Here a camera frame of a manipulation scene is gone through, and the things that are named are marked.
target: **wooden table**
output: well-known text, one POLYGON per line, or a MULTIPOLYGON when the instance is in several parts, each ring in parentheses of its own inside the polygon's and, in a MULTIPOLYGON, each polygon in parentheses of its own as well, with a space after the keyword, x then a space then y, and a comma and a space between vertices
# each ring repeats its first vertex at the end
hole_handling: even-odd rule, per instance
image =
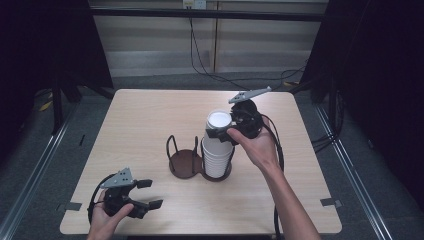
MULTIPOLYGON (((192 149, 204 135, 206 118, 214 109, 230 111, 233 91, 119 90, 113 99, 71 202, 80 211, 67 211, 60 230, 86 234, 87 207, 97 184, 111 173, 130 167, 135 179, 152 179, 150 188, 134 189, 133 200, 163 199, 159 210, 144 219, 125 218, 117 234, 205 235, 273 234, 274 203, 261 172, 241 146, 236 147, 232 172, 222 182, 196 175, 176 178, 169 170, 166 141, 176 138, 179 149, 192 149)), ((255 97, 258 111, 276 124, 285 157, 285 174, 320 233, 338 233, 341 223, 330 198, 310 139, 289 93, 255 97)))

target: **white cup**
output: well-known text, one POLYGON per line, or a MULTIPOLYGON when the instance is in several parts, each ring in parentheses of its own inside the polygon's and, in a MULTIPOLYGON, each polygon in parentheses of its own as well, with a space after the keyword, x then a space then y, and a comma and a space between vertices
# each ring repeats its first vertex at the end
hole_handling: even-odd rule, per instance
MULTIPOLYGON (((213 110, 209 113, 206 122, 207 129, 228 127, 231 124, 231 115, 225 110, 213 110)), ((209 138, 205 132, 202 141, 204 168, 208 176, 219 178, 224 176, 234 146, 231 142, 221 142, 218 138, 209 138)))

